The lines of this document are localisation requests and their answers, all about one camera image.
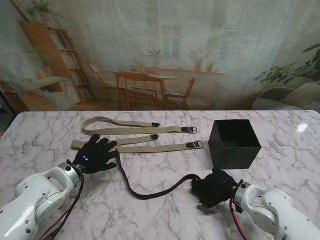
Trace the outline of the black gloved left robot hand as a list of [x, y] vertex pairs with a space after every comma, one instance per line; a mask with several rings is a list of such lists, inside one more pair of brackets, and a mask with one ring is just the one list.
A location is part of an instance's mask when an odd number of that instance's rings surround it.
[[113, 169], [117, 165], [114, 162], [108, 163], [108, 161], [120, 156], [117, 150], [111, 151], [117, 144], [116, 141], [109, 141], [108, 138], [100, 139], [99, 134], [94, 134], [77, 152], [72, 164], [85, 174]]

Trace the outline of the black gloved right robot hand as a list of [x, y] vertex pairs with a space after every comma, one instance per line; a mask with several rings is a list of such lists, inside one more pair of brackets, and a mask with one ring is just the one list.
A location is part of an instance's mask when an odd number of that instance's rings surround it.
[[213, 168], [204, 179], [192, 180], [191, 190], [199, 198], [199, 203], [212, 208], [230, 199], [238, 183], [225, 171]]

